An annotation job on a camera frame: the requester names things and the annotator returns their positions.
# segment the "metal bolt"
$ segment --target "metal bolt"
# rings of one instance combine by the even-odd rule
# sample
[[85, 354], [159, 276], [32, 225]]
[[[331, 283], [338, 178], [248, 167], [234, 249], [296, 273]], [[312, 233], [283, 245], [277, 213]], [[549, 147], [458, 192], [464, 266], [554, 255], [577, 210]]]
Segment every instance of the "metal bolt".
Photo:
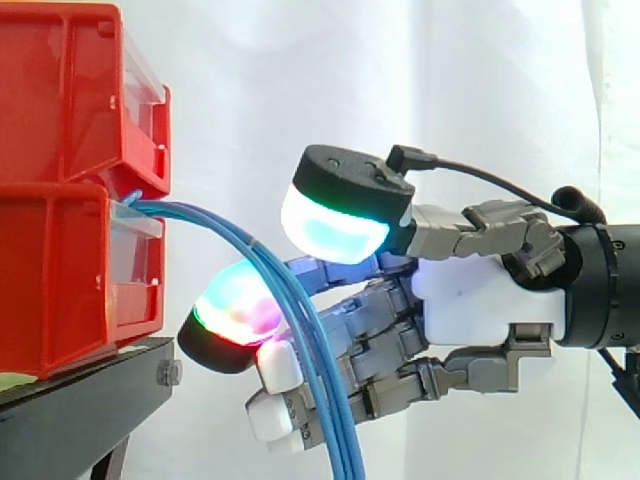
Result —
[[180, 360], [163, 360], [158, 366], [158, 383], [165, 387], [180, 385], [182, 380], [182, 362]]

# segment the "black shelf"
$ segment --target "black shelf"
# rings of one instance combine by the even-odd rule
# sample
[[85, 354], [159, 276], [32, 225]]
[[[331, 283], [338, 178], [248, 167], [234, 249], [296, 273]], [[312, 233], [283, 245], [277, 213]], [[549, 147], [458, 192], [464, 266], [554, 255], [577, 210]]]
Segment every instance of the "black shelf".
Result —
[[[146, 338], [133, 347], [0, 393], [0, 479], [72, 480], [120, 458], [128, 435], [172, 393], [162, 369], [174, 358], [173, 339]], [[119, 455], [110, 454], [114, 449]]]

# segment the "white finger pad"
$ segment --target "white finger pad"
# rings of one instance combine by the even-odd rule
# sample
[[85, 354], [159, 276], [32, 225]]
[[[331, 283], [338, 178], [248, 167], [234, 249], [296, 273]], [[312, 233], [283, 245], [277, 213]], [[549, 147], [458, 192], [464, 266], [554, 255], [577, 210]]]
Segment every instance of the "white finger pad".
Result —
[[293, 432], [284, 438], [267, 443], [267, 449], [275, 455], [292, 455], [304, 450], [302, 435], [299, 431]]
[[286, 340], [266, 342], [257, 354], [262, 383], [271, 394], [282, 393], [302, 385], [304, 380], [293, 345]]
[[257, 395], [247, 405], [247, 415], [256, 439], [273, 442], [293, 432], [293, 424], [282, 395]]

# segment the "red plastic drawer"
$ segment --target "red plastic drawer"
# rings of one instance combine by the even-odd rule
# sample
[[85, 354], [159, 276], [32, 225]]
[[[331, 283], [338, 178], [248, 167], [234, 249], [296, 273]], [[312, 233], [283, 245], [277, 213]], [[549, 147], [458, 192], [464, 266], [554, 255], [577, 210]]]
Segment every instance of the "red plastic drawer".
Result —
[[112, 5], [0, 3], [0, 183], [169, 193], [169, 92]]
[[46, 378], [162, 327], [164, 224], [97, 185], [0, 186], [0, 372]]

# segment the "colored led light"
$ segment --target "colored led light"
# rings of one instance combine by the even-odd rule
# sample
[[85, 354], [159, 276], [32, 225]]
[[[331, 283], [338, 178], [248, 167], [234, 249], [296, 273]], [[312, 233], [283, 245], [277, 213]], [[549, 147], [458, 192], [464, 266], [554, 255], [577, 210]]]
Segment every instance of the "colored led light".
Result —
[[277, 302], [248, 260], [215, 276], [196, 301], [195, 315], [207, 330], [238, 345], [264, 342], [282, 321]]
[[322, 260], [356, 264], [374, 253], [389, 226], [326, 208], [289, 187], [282, 205], [282, 226], [300, 250]]

